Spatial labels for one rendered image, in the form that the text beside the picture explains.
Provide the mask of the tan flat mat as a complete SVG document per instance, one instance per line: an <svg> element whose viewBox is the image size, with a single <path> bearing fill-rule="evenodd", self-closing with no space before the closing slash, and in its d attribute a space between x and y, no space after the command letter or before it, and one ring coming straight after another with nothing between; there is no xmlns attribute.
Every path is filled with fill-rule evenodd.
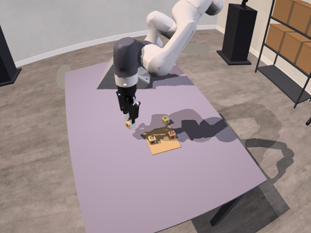
<svg viewBox="0 0 311 233"><path fill-rule="evenodd" d="M171 140L168 138L168 131L172 131L171 126L144 132L144 136L146 138L146 141L148 143L152 155L181 147L177 138ZM151 135L155 135L156 143L150 145L148 141L148 136Z"/></svg>

